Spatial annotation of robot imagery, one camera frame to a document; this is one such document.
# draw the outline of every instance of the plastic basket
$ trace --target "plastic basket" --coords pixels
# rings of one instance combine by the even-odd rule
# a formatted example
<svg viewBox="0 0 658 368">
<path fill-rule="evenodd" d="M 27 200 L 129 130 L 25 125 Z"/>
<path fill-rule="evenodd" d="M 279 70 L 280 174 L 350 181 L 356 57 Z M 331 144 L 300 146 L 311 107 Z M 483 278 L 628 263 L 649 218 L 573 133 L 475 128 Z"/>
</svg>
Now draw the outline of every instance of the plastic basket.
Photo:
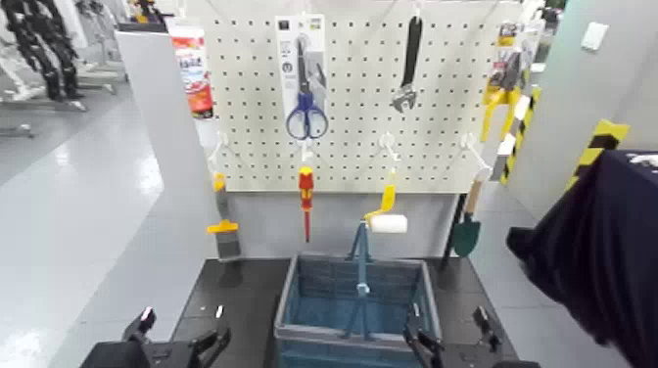
<svg viewBox="0 0 658 368">
<path fill-rule="evenodd" d="M 357 302 L 357 265 L 343 258 L 299 254 L 293 258 L 274 322 L 281 367 L 417 367 L 402 330 L 415 303 L 423 330 L 441 336 L 429 272 L 423 261 L 367 264 L 367 324 L 360 319 L 344 338 Z"/>
</svg>

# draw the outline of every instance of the white roller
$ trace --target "white roller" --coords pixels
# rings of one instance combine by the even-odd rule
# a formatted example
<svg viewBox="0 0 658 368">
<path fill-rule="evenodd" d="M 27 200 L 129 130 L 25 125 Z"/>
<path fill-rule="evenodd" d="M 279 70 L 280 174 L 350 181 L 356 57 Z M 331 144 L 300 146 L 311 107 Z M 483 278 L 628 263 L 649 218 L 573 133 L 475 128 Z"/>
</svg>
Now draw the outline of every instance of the white roller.
<svg viewBox="0 0 658 368">
<path fill-rule="evenodd" d="M 407 220 L 403 214 L 379 214 L 370 219 L 370 230 L 373 233 L 400 234 L 406 233 Z"/>
</svg>

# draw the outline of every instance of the yellow and black striped pole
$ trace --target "yellow and black striped pole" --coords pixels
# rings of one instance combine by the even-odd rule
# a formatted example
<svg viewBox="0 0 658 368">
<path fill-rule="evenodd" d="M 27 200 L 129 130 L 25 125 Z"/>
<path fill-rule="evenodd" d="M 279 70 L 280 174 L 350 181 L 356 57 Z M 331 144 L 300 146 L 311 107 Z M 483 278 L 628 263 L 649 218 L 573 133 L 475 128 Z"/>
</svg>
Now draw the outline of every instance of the yellow and black striped pole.
<svg viewBox="0 0 658 368">
<path fill-rule="evenodd" d="M 578 167 L 576 167 L 574 175 L 569 179 L 565 191 L 568 191 L 576 184 L 578 178 L 596 161 L 603 150 L 617 149 L 617 146 L 626 138 L 628 133 L 629 126 L 626 124 L 615 124 L 608 120 L 600 121 L 591 135 L 589 145 L 585 148 L 581 159 L 578 160 Z"/>
<path fill-rule="evenodd" d="M 507 181 L 509 180 L 509 174 L 514 169 L 514 164 L 516 163 L 516 156 L 518 155 L 519 150 L 521 149 L 523 140 L 526 136 L 526 133 L 528 132 L 528 127 L 530 126 L 530 123 L 533 121 L 533 115 L 535 114 L 535 105 L 537 104 L 537 101 L 540 99 L 540 96 L 541 96 L 541 88 L 533 87 L 533 93 L 530 98 L 530 104 L 528 105 L 526 114 L 523 116 L 523 120 L 521 120 L 521 122 L 519 123 L 519 128 L 516 131 L 516 141 L 514 142 L 514 148 L 512 149 L 512 154 L 509 155 L 509 157 L 507 158 L 507 161 L 505 162 L 505 168 L 502 170 L 502 175 L 500 176 L 500 182 L 502 184 L 507 185 Z"/>
</svg>

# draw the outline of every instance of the white pegboard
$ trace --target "white pegboard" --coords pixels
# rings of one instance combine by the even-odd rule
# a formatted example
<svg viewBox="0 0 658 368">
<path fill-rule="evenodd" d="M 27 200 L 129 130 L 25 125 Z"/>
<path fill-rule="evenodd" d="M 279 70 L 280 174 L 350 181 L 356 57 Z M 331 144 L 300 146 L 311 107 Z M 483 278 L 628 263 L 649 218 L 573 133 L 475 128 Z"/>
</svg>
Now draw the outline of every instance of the white pegboard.
<svg viewBox="0 0 658 368">
<path fill-rule="evenodd" d="M 414 79 L 418 99 L 400 114 L 400 87 L 411 1 L 332 0 L 189 2 L 206 31 L 215 120 L 230 145 L 219 168 L 233 191 L 297 191 L 301 149 L 286 132 L 276 63 L 274 17 L 307 11 L 327 21 L 329 131 L 313 143 L 315 190 L 380 192 L 398 168 L 401 193 L 464 193 L 476 161 L 459 149 L 479 136 L 483 90 L 500 24 L 515 21 L 515 1 L 427 1 Z M 396 138 L 393 162 L 378 145 Z"/>
</svg>

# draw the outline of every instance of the red screwdriver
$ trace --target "red screwdriver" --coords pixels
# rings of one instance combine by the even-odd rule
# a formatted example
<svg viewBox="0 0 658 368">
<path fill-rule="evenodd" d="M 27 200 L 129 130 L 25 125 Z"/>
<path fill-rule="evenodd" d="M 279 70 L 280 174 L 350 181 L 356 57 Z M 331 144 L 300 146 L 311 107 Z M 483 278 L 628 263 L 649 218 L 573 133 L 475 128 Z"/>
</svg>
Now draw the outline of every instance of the red screwdriver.
<svg viewBox="0 0 658 368">
<path fill-rule="evenodd" d="M 313 208 L 313 169 L 308 166 L 300 167 L 300 198 L 304 212 L 304 229 L 306 242 L 310 241 L 310 209 Z"/>
</svg>

